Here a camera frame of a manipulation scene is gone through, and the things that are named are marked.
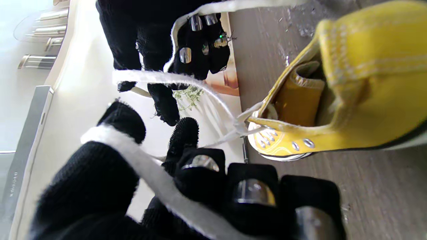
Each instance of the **metal eyelet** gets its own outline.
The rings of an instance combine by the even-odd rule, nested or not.
[[[296,150],[299,151],[299,146],[296,142],[292,142],[292,147]]]
[[[304,139],[303,139],[303,142],[304,142],[304,144],[305,144],[307,147],[309,147],[309,148],[315,148],[314,143],[313,143],[310,139],[308,139],[308,138],[304,138]]]
[[[268,146],[270,146],[270,141],[268,141],[268,139],[267,139],[267,138],[265,138],[263,135],[261,135],[261,137],[263,138],[263,141],[264,141]]]
[[[265,143],[259,139],[258,139],[258,143],[261,145],[262,148],[266,147]]]
[[[267,135],[267,138],[270,140],[270,141],[272,141],[272,142],[274,142],[275,140],[274,140],[274,137],[273,136],[271,136],[268,132],[266,132],[266,135]]]

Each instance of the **debris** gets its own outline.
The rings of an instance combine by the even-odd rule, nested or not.
[[[302,27],[300,25],[297,25],[299,34],[301,37],[313,37],[314,35],[314,28],[313,26],[307,25],[307,27]]]
[[[345,223],[348,223],[348,217],[347,217],[347,215],[346,215],[346,214],[343,214],[343,216],[344,216],[344,222],[345,222]]]
[[[350,211],[351,210],[350,203],[348,203],[346,206],[341,206],[341,210],[343,210],[343,211]]]

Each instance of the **glass surface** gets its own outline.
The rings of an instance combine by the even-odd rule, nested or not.
[[[35,87],[44,85],[62,43],[56,39],[48,46],[50,37],[34,36],[34,32],[65,27],[68,4],[54,6],[53,0],[0,1],[0,151],[16,150]],[[26,55],[32,57],[23,62]]]
[[[0,240],[8,238],[13,219],[14,208],[9,215],[5,211],[10,210],[8,197],[18,184],[10,171],[26,165],[26,159],[14,161],[14,151],[35,88],[44,85],[65,35],[69,1],[55,3],[0,1]]]

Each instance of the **finger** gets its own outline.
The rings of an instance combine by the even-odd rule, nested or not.
[[[209,45],[209,70],[212,74],[224,70],[230,57],[227,33],[221,25],[221,14],[202,16],[203,33]]]
[[[306,218],[307,209],[314,210],[314,212],[320,210],[327,215],[321,214],[322,217],[319,217],[318,221],[320,221],[320,226],[322,227],[317,227],[316,229],[318,231],[327,230],[329,228],[327,224],[329,222],[328,218],[330,217],[333,221],[332,225],[334,225],[332,229],[335,229],[338,239],[345,239],[345,230],[341,220],[339,189],[335,183],[305,176],[286,175],[281,179],[280,193],[281,208],[284,216],[290,217],[289,222],[296,223],[297,218]],[[326,231],[322,234],[334,234],[334,232]]]
[[[199,142],[199,125],[191,117],[181,119],[169,140],[167,158],[181,158],[185,148],[197,148]]]
[[[145,138],[145,125],[139,114],[129,105],[115,100],[98,121],[99,125],[111,125],[118,131],[131,136],[137,144]]]
[[[175,55],[173,71],[194,75],[204,80],[209,72],[208,42],[203,33],[200,16],[194,15],[178,32],[178,52]]]
[[[148,84],[147,88],[154,100],[157,116],[169,126],[175,126],[179,121],[179,110],[172,90],[163,84]]]
[[[263,164],[228,167],[222,212],[238,230],[252,235],[274,235],[278,218],[278,176]]]
[[[178,162],[174,182],[191,200],[219,209],[225,181],[225,154],[221,149],[189,149]]]

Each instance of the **white rubber sole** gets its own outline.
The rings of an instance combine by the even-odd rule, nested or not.
[[[250,123],[249,124],[249,129],[254,129],[256,126],[255,123]],[[257,150],[258,147],[255,144],[255,136],[254,134],[252,135],[248,135],[248,141],[251,144],[251,146]],[[415,138],[412,138],[404,143],[401,144],[397,144],[394,145],[392,147],[388,147],[388,148],[384,148],[382,150],[398,150],[398,149],[403,149],[403,148],[408,148],[408,147],[413,147],[413,146],[419,146],[419,145],[423,145],[423,144],[427,144],[427,130],[424,131],[423,133],[421,133],[420,135],[418,135]],[[307,153],[303,153],[303,154],[296,154],[296,155],[289,155],[289,156],[267,156],[264,155],[260,152],[258,152],[261,156],[263,156],[264,158],[273,160],[273,161],[282,161],[282,162],[287,162],[287,161],[296,161],[299,160],[301,158],[305,158],[309,155],[312,154],[312,152],[307,152]]]

